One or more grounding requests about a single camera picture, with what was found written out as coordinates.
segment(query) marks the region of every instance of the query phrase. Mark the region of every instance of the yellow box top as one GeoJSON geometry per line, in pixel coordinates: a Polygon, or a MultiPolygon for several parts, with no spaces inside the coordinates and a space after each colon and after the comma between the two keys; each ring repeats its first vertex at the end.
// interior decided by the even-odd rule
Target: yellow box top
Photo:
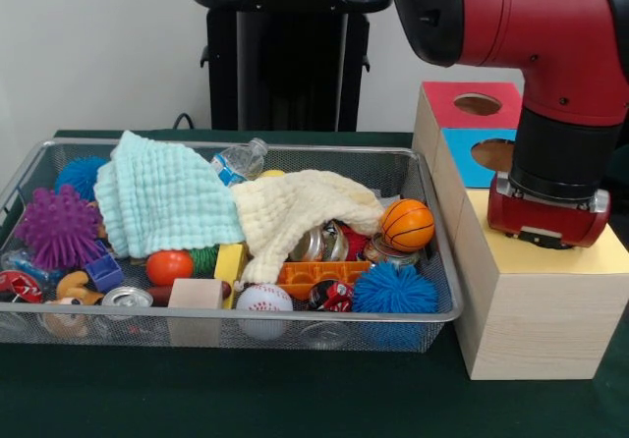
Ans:
{"type": "Polygon", "coordinates": [[[629,273],[629,252],[609,226],[605,227],[597,242],[589,248],[541,248],[528,242],[509,239],[489,227],[486,218],[489,191],[468,190],[467,193],[501,273],[629,273]]]}

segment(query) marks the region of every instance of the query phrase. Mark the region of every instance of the purple spiky ball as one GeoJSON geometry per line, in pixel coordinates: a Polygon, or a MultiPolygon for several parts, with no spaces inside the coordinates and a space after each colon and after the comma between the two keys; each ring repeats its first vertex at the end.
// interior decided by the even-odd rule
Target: purple spiky ball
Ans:
{"type": "Polygon", "coordinates": [[[101,216],[72,186],[32,194],[16,236],[34,252],[38,268],[80,268],[99,257],[96,238],[101,216]]]}

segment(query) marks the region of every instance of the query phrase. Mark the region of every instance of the blue toy block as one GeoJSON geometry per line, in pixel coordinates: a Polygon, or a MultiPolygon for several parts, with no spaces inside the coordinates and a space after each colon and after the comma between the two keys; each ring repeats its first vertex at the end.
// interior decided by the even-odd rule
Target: blue toy block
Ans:
{"type": "Polygon", "coordinates": [[[86,264],[86,271],[100,293],[108,293],[120,286],[123,280],[122,269],[103,242],[97,241],[101,257],[86,264]]]}
{"type": "Polygon", "coordinates": [[[466,188],[488,189],[494,172],[479,165],[472,156],[472,147],[493,138],[515,140],[515,130],[507,129],[442,129],[443,137],[466,188]]]}

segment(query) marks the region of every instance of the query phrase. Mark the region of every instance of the wire mesh basket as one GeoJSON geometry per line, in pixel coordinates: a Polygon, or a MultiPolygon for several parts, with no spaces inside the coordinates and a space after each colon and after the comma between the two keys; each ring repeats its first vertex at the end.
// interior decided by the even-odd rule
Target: wire mesh basket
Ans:
{"type": "MultiPolygon", "coordinates": [[[[113,139],[55,138],[37,146],[0,194],[0,207],[4,209],[1,251],[23,246],[13,231],[35,189],[53,188],[57,175],[74,158],[109,158],[116,144],[113,139]]],[[[207,160],[231,145],[185,144],[207,160]]],[[[435,237],[422,251],[417,268],[436,287],[437,313],[312,312],[305,311],[298,301],[290,312],[0,302],[0,342],[169,347],[180,346],[172,332],[183,330],[198,332],[195,338],[199,340],[186,346],[425,352],[443,324],[458,317],[462,301],[424,158],[404,148],[270,145],[265,166],[285,172],[333,171],[375,190],[381,197],[423,201],[434,215],[435,237]],[[58,328],[51,329],[51,322],[58,328]],[[255,334],[260,331],[279,335],[255,334]]],[[[123,285],[142,289],[150,286],[142,266],[124,259],[119,263],[125,276],[123,285]]]]}

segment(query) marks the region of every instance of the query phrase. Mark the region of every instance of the toy basketball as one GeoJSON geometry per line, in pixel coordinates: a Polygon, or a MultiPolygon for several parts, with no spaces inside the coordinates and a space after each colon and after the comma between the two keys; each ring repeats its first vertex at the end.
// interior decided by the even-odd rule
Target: toy basketball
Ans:
{"type": "Polygon", "coordinates": [[[434,235],[432,213],[414,199],[391,204],[380,219],[380,227],[387,245],[407,253],[423,248],[434,235]]]}

